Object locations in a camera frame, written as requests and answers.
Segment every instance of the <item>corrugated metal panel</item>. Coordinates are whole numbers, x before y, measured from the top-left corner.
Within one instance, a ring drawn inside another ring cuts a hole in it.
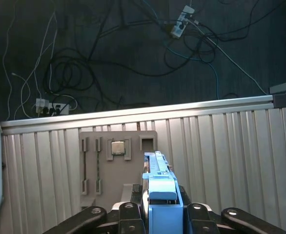
[[[266,107],[254,104],[236,112],[219,107],[220,113],[208,115],[194,115],[197,110],[190,107],[175,118],[136,121],[134,115],[134,122],[124,117],[123,123],[101,126],[93,125],[100,119],[90,118],[81,127],[77,119],[62,123],[62,129],[46,126],[49,130],[43,132],[30,132],[37,126],[29,125],[10,128],[17,133],[3,137],[7,169],[0,234],[40,234],[80,210],[79,132],[133,130],[157,131],[158,149],[193,202],[206,203],[217,213],[239,207],[286,230],[286,109],[259,105]],[[77,121],[79,128],[74,127]]]

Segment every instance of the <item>white cable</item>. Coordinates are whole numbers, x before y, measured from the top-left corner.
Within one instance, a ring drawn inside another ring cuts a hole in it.
[[[11,81],[10,81],[10,78],[8,77],[8,74],[7,74],[7,71],[6,71],[6,67],[5,67],[5,57],[6,57],[6,54],[7,54],[7,50],[8,50],[8,45],[9,45],[9,32],[14,24],[14,21],[15,21],[15,18],[16,18],[16,4],[19,0],[16,0],[15,3],[13,4],[13,9],[14,9],[14,16],[12,18],[12,21],[6,31],[6,48],[5,48],[5,51],[4,51],[4,54],[3,54],[3,57],[2,57],[2,65],[3,65],[3,69],[4,69],[4,72],[5,72],[5,76],[6,76],[6,79],[8,81],[8,84],[10,85],[10,92],[8,94],[8,98],[7,98],[7,111],[8,111],[8,117],[6,118],[6,121],[11,117],[11,111],[10,111],[10,99],[11,99],[11,94],[12,94],[12,90],[13,90],[13,87],[12,87],[12,84],[11,84]]]
[[[48,31],[49,31],[49,27],[50,27],[50,24],[51,24],[51,21],[52,21],[52,18],[54,17],[54,15],[55,15],[55,11],[54,11],[53,14],[51,15],[50,20],[49,20],[49,22],[48,22],[48,25],[47,25],[47,28],[46,28],[46,30],[45,30],[45,34],[44,34],[44,37],[43,37],[43,42],[42,42],[42,46],[41,46],[41,51],[40,51],[39,58],[38,58],[38,60],[37,60],[37,62],[36,62],[36,65],[35,65],[34,70],[30,73],[29,77],[26,79],[27,82],[28,82],[28,80],[31,78],[32,74],[35,72],[35,70],[36,70],[36,68],[38,67],[38,65],[40,64],[40,60],[41,60],[41,56],[42,56],[42,52],[43,52],[43,47],[44,47],[45,39],[46,39],[47,33],[48,33]],[[27,113],[25,112],[25,109],[24,109],[24,104],[28,101],[28,99],[27,99],[25,102],[22,101],[22,92],[23,92],[24,87],[25,87],[25,83],[24,83],[24,85],[21,87],[21,91],[20,91],[20,103],[21,103],[21,107],[22,107],[22,110],[23,110],[24,114],[28,117],[29,115],[27,115]]]
[[[42,55],[48,50],[48,48],[50,48],[50,46],[51,46],[52,44],[53,44],[53,43],[50,43],[50,44],[46,47],[46,49],[43,51]],[[24,85],[25,85],[25,84],[28,85],[28,81],[25,80],[23,77],[21,77],[21,76],[15,74],[15,73],[12,73],[12,75],[13,75],[13,76],[17,76],[17,77],[19,77],[19,78],[22,78],[22,79],[25,81],[25,82],[24,82]],[[15,113],[14,113],[14,120],[16,119],[16,114],[17,114],[17,111],[19,110],[19,108],[22,107],[22,106],[29,100],[29,98],[30,98],[30,96],[28,96],[28,98],[26,99],[25,102],[22,102],[22,103],[18,106],[18,108],[16,109],[16,111],[15,111]]]
[[[205,33],[204,33],[195,23],[193,23],[193,22],[190,21],[189,19],[186,19],[186,21],[188,21],[189,23],[191,23],[192,25],[194,25],[194,26],[197,28],[197,30],[198,30],[201,34],[205,35]],[[258,86],[258,88],[261,90],[261,92],[263,92],[265,95],[268,95],[268,94],[261,88],[261,86],[258,84],[258,82],[257,82],[253,77],[251,77],[246,71],[244,71],[243,68],[241,68],[233,59],[231,59],[230,56],[227,55],[227,53],[226,53],[223,49],[220,48],[220,46],[218,46],[218,45],[217,45],[212,39],[210,39],[209,37],[207,37],[207,39],[208,39],[211,43],[213,43],[213,44],[214,44],[235,66],[237,66],[246,76],[248,76],[248,78],[250,78],[250,79]]]
[[[23,77],[21,77],[21,76],[15,74],[15,73],[13,73],[13,72],[12,72],[12,75],[15,76],[15,77],[21,78],[21,79],[24,81],[24,85],[25,85],[25,84],[27,85],[28,91],[29,91],[28,98],[27,98],[27,100],[28,100],[28,99],[30,98],[30,95],[31,95],[31,91],[30,91],[29,84],[27,83],[27,81],[26,81]]]

